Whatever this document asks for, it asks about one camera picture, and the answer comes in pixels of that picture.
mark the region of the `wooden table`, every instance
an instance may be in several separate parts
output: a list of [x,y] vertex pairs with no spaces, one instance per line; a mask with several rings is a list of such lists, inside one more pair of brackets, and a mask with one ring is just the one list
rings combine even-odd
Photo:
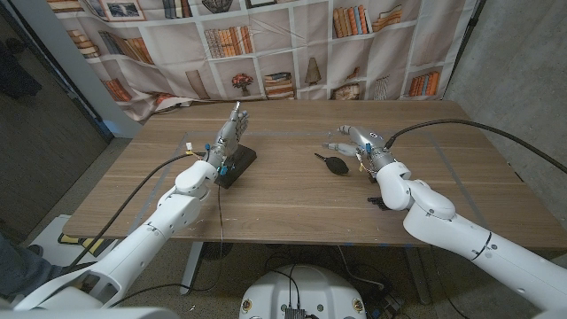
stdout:
[[[66,224],[74,237],[95,236],[129,193],[157,165],[184,151],[212,143],[233,104],[200,105],[152,116]],[[250,124],[241,144],[258,158],[228,190],[221,189],[227,242],[333,245],[424,245],[402,226],[405,212],[381,211],[368,197],[376,183],[358,170],[356,159],[322,148],[348,142],[329,136],[348,124],[373,128],[387,138],[422,121],[468,119],[453,102],[263,101],[245,102]],[[401,136],[391,149],[412,171],[450,198],[457,212],[520,245],[566,248],[567,233],[476,128],[445,124]],[[333,175],[314,156],[339,156],[351,172]],[[175,177],[196,159],[180,159],[158,172],[106,232],[125,237],[155,209]],[[217,188],[197,221],[175,237],[221,238]]]

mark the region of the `printed backdrop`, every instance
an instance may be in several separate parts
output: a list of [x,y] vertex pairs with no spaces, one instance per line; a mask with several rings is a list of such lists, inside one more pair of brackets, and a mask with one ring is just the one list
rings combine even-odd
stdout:
[[48,0],[117,105],[443,96],[475,0]]

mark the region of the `table leg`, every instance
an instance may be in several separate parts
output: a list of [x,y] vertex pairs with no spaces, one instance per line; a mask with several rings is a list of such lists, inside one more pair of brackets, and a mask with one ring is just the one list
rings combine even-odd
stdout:
[[409,271],[411,272],[411,276],[414,278],[414,284],[416,285],[419,301],[424,305],[428,305],[431,303],[431,293],[429,291],[429,286],[427,285],[427,278],[425,277],[425,271],[423,270],[419,248],[405,248],[405,251]]
[[[187,265],[185,265],[185,272],[183,273],[183,279],[181,284],[191,287],[193,278],[197,273],[198,260],[201,256],[201,249],[203,248],[203,242],[193,242],[191,245],[191,251],[189,252],[189,258],[187,259]],[[187,288],[181,287],[179,292],[185,294],[189,291]]]

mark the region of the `vase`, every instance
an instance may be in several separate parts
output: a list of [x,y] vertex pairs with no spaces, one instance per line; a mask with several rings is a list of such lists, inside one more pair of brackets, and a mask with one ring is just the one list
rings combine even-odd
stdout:
[[248,90],[248,88],[246,86],[242,87],[242,96],[243,97],[249,97],[250,96],[250,91]]

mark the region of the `robotic arm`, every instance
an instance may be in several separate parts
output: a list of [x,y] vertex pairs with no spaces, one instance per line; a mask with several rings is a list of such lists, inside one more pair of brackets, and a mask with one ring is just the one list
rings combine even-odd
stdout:
[[[385,205],[409,210],[403,224],[410,235],[460,254],[542,310],[567,305],[566,269],[460,216],[453,203],[427,183],[410,181],[409,169],[385,149],[377,133],[350,126],[338,131],[358,145],[355,156],[369,160]],[[353,148],[348,144],[323,146]]]
[[14,310],[106,308],[122,299],[156,253],[178,230],[194,222],[224,160],[238,147],[248,123],[235,105],[207,155],[175,178],[175,186],[159,200],[157,210],[92,266],[55,278],[24,298]]

